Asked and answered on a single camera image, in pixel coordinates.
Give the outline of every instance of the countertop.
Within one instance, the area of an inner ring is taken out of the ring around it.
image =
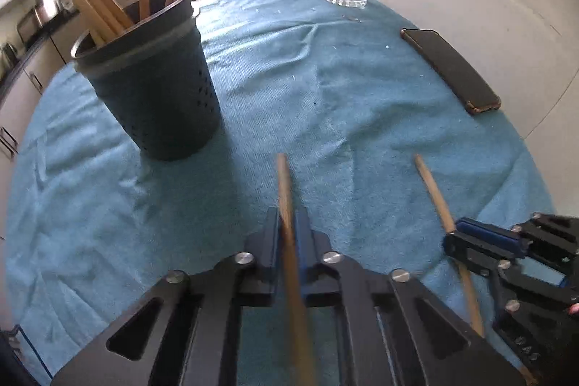
[[[77,14],[77,11],[62,11],[59,15],[54,17],[48,24],[46,24],[42,32],[27,48],[26,53],[24,53],[24,55],[18,59],[18,64],[16,64],[15,67],[13,67],[0,79],[0,107],[4,103],[8,92],[19,78],[22,71],[24,71],[26,63],[30,60],[31,57],[34,56],[34,53],[36,53],[41,48],[45,41],[51,41],[50,35],[52,33],[62,27]]]

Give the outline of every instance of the kettle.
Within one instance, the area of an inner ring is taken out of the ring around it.
[[[18,64],[17,51],[12,43],[5,43],[0,46],[0,55],[4,72],[12,70]]]

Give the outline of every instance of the utensil holder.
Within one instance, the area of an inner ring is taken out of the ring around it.
[[[89,32],[72,47],[76,70],[142,150],[154,159],[190,156],[212,137],[221,110],[196,26],[192,0],[151,0],[138,22],[139,2],[125,11],[135,25],[96,48]]]

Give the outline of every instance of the blue tablecloth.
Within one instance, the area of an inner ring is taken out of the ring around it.
[[[43,94],[9,200],[16,320],[55,372],[169,269],[242,248],[276,204],[289,154],[313,227],[367,268],[404,267],[466,318],[443,231],[412,162],[421,153],[455,217],[508,227],[551,201],[502,112],[469,116],[375,0],[215,0],[198,27],[223,123],[197,154],[154,162],[70,64]],[[492,304],[482,312],[490,341]],[[240,385],[290,384],[282,309],[244,315]],[[337,384],[328,313],[312,313],[321,384]],[[247,342],[247,332],[260,342]]]

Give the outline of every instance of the white tile wall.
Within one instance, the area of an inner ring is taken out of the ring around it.
[[[525,140],[557,210],[579,216],[579,75]]]
[[[557,210],[579,215],[579,0],[380,1],[473,64],[526,138]]]

